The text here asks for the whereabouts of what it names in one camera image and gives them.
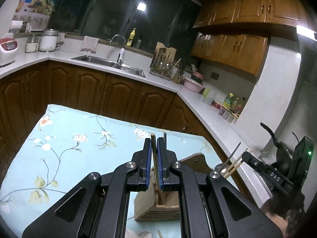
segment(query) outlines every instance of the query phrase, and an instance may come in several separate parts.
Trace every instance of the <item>yellow bottle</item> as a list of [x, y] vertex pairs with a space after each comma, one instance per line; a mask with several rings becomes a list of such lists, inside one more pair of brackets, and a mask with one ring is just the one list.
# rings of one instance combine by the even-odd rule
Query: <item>yellow bottle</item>
[[132, 32], [131, 32], [131, 34], [130, 34], [130, 37], [129, 37], [129, 39], [128, 39], [128, 42], [126, 43], [126, 45], [127, 45], [128, 47], [130, 47], [130, 46], [132, 45], [132, 41], [133, 41], [133, 38], [134, 38], [134, 36], [135, 36], [135, 29], [136, 29], [136, 28], [134, 28], [134, 29], [132, 30]]

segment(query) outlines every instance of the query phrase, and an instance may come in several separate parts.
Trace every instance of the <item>stainless steel sink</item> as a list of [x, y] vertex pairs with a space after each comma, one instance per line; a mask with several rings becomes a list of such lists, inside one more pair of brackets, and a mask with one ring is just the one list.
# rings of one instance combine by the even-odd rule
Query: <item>stainless steel sink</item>
[[141, 69], [137, 69], [137, 68], [133, 68], [131, 66], [125, 65], [125, 64], [118, 64], [116, 62], [113, 61], [109, 61], [106, 59], [102, 59], [99, 57], [94, 57], [91, 55], [83, 55], [83, 56], [78, 56], [78, 57], [74, 57], [72, 58], [73, 60], [78, 60], [78, 61], [84, 61], [84, 62], [90, 62], [90, 63], [95, 63], [95, 64], [99, 64], [99, 65], [104, 65], [104, 66], [108, 66], [108, 67], [112, 67], [112, 68], [116, 68], [118, 70], [130, 73], [130, 74], [134, 74], [140, 77], [144, 77], [144, 72]]

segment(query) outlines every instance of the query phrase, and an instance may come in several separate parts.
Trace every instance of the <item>wooden stand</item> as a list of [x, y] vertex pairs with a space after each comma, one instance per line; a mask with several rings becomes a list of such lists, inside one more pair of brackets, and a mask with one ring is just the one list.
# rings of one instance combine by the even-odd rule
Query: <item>wooden stand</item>
[[[180, 160], [194, 171], [207, 174], [213, 171], [202, 153], [195, 153]], [[158, 189], [155, 175], [151, 171], [149, 189], [146, 192], [138, 192], [134, 199], [134, 220], [171, 220], [179, 219], [180, 208], [178, 192], [163, 192], [163, 204], [159, 203]]]

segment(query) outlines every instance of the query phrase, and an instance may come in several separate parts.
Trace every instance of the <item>wooden stick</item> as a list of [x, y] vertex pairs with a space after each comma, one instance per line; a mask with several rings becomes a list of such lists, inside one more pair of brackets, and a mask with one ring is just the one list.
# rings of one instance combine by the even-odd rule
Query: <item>wooden stick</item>
[[225, 178], [227, 179], [230, 175], [232, 175], [236, 170], [237, 168], [243, 163], [243, 160], [241, 160], [226, 176]]
[[222, 173], [222, 176], [225, 176], [227, 172], [229, 172], [234, 166], [235, 164], [241, 159], [242, 154], [227, 168], [227, 170]]
[[153, 155], [153, 161], [154, 161], [155, 182], [156, 182], [156, 187], [157, 187], [157, 191], [158, 191], [158, 204], [164, 205], [163, 191], [160, 189], [160, 186], [159, 186], [158, 156], [156, 153], [156, 137], [155, 137], [154, 133], [151, 133], [151, 145], [152, 145], [152, 155]]
[[159, 236], [159, 238], [163, 238], [160, 230], [158, 230], [158, 236]]

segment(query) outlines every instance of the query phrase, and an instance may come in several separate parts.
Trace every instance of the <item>kitchen counter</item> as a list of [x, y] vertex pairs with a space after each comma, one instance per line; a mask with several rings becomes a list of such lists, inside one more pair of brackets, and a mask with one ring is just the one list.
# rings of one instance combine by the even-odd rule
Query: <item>kitchen counter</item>
[[[234, 154], [233, 159], [239, 157], [239, 155], [241, 155], [243, 151], [248, 147], [245, 141], [231, 128], [231, 124], [227, 123], [224, 119], [222, 119], [221, 116], [218, 115], [218, 111], [215, 108], [208, 106], [202, 102], [202, 95], [190, 91], [183, 85], [177, 85], [172, 81], [167, 81], [160, 77], [151, 75], [150, 68], [148, 66], [144, 67], [141, 64], [139, 65], [137, 63], [127, 63], [130, 66], [142, 69], [145, 74], [145, 78], [143, 78], [111, 67], [71, 59], [80, 55], [83, 55], [83, 53], [79, 54], [66, 51], [55, 51], [49, 53], [36, 52], [31, 54], [19, 53], [17, 54], [13, 63], [7, 66], [0, 67], [0, 79], [17, 70], [46, 60], [65, 62], [104, 72], [109, 72], [112, 74], [118, 74], [123, 77], [138, 80], [177, 93], [180, 98], [187, 104], [187, 106], [193, 111], [197, 118], [199, 118], [206, 129], [211, 133], [211, 135], [214, 137], [216, 142], [219, 144], [219, 146], [222, 148], [227, 156], [230, 155], [230, 153], [235, 149], [239, 142], [241, 142], [241, 145], [238, 148], [237, 152]], [[269, 198], [266, 187], [263, 186], [259, 177], [248, 165], [242, 164], [237, 171], [245, 182], [248, 189], [250, 190], [255, 202], [259, 207], [261, 207], [262, 204]]]

